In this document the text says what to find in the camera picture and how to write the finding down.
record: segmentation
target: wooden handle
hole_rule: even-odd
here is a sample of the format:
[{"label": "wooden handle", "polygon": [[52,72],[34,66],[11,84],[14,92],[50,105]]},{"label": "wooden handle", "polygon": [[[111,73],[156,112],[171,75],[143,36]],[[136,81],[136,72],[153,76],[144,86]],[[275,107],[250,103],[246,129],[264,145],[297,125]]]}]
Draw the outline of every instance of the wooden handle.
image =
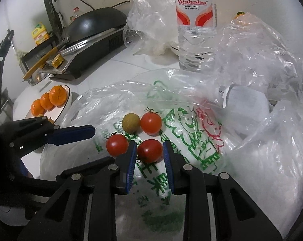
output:
[{"label": "wooden handle", "polygon": [[26,81],[27,79],[29,79],[33,73],[35,73],[35,71],[41,67],[41,65],[45,64],[46,61],[54,54],[56,54],[58,52],[58,48],[54,47],[53,49],[51,49],[48,53],[46,53],[45,56],[43,56],[40,60],[38,60],[38,62],[33,65],[31,67],[30,70],[28,70],[28,72],[23,76],[23,79]]}]

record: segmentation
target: cherry tomato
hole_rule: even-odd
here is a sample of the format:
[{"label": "cherry tomato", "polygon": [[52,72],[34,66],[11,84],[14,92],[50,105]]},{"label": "cherry tomato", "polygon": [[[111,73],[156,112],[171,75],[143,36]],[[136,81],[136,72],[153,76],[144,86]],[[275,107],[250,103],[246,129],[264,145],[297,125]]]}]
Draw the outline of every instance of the cherry tomato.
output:
[{"label": "cherry tomato", "polygon": [[148,135],[155,135],[162,128],[162,118],[148,108],[140,120],[141,129]]},{"label": "cherry tomato", "polygon": [[126,153],[129,142],[124,135],[114,134],[107,139],[106,148],[110,155],[117,157]]},{"label": "cherry tomato", "polygon": [[137,154],[140,161],[144,163],[156,162],[163,153],[163,145],[155,139],[143,141],[138,149]]}]

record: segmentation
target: bottle label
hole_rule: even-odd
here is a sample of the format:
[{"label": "bottle label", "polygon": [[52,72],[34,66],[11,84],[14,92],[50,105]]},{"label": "bottle label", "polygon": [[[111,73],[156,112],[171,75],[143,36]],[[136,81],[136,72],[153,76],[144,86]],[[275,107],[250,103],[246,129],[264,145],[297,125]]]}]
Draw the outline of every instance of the bottle label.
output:
[{"label": "bottle label", "polygon": [[213,28],[213,4],[211,0],[176,0],[178,25]]}]

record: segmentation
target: plastic bag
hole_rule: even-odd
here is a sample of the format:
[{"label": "plastic bag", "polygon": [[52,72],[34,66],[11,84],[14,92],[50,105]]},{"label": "plastic bag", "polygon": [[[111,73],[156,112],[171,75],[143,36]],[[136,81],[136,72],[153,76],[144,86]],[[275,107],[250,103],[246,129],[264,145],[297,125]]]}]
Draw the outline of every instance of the plastic bag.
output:
[{"label": "plastic bag", "polygon": [[[162,69],[134,80],[77,98],[61,126],[92,124],[96,135],[64,146],[46,145],[40,161],[41,178],[54,180],[64,169],[108,155],[105,137],[122,131],[121,119],[126,113],[141,116],[148,106],[161,112],[164,121],[156,139],[170,139],[176,152],[206,173],[229,172],[284,237],[303,206],[303,120],[292,105],[279,102],[242,141],[233,133],[233,123],[225,126],[221,122],[224,109],[214,77]],[[127,137],[138,143],[150,138],[144,134]],[[130,194],[116,199],[119,240],[181,240],[184,196],[171,194],[164,163],[137,162],[134,179]],[[271,182],[278,194],[270,191],[263,195],[261,191],[267,191]],[[275,214],[271,207],[276,204],[279,209],[281,205],[289,209]]]},{"label": "plastic bag", "polygon": [[133,0],[124,43],[134,54],[160,55],[178,41],[175,0]]},{"label": "plastic bag", "polygon": [[261,19],[246,13],[219,34],[216,53],[202,68],[220,85],[249,86],[271,102],[303,102],[303,61],[286,48],[280,35]]}]

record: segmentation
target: white table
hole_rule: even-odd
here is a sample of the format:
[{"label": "white table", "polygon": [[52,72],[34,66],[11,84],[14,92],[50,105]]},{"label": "white table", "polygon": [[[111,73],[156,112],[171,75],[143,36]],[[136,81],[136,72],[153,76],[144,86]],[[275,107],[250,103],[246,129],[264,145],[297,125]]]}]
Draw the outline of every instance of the white table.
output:
[{"label": "white table", "polygon": [[[49,77],[47,77],[35,86],[29,85],[14,102],[13,120],[24,119],[30,110],[32,102],[35,99],[39,99],[44,92],[55,85],[67,84],[71,92],[81,95],[90,89],[105,87],[118,81],[130,80],[140,73],[166,67],[179,68],[178,57],[170,51],[165,55],[154,57],[147,55],[132,56],[130,50],[125,49],[123,46],[114,53],[113,57],[110,55],[96,62],[84,76],[86,77],[87,73],[92,73],[90,75],[87,74],[88,77],[85,79],[80,78],[79,80],[82,80],[81,82],[77,80],[70,83],[52,81],[48,84],[50,80]],[[40,158],[41,154],[35,152],[31,152],[22,158],[24,165],[35,178],[40,176]]]}]

